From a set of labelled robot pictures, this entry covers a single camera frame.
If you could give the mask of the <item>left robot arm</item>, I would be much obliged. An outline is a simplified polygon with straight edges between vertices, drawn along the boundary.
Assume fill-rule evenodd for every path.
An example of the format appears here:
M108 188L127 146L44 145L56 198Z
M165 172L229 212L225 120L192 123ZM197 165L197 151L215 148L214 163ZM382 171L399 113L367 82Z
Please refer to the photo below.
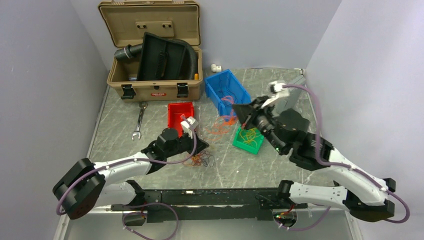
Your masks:
M82 158L52 189L58 200L56 214L75 220L105 205L140 209L146 193L132 177L157 172L171 164L170 157L183 153L192 157L209 146L191 130L179 135L176 129L165 128L156 140L131 156L105 162Z

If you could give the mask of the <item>white pipe elbow fitting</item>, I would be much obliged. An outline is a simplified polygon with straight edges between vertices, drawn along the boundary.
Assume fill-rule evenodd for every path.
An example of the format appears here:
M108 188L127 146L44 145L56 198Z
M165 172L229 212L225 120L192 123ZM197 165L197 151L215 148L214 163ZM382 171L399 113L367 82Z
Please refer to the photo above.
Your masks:
M210 69L213 73L220 73L222 72L222 66L221 65L216 65L216 64L211 64L210 65Z

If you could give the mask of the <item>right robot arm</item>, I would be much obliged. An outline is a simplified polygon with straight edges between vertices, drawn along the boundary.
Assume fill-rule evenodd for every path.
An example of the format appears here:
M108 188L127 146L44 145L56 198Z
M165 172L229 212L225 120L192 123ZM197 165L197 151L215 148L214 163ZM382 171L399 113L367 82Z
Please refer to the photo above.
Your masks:
M396 188L393 179L374 177L353 164L330 142L309 132L309 120L294 109L274 115L274 108L265 106L267 100L267 96L260 96L251 103L232 105L241 127L257 129L279 155L287 155L297 167L328 174L336 182L336 186L311 186L282 180L275 194L280 207L334 207L372 223L394 216L395 204L388 199L388 191Z

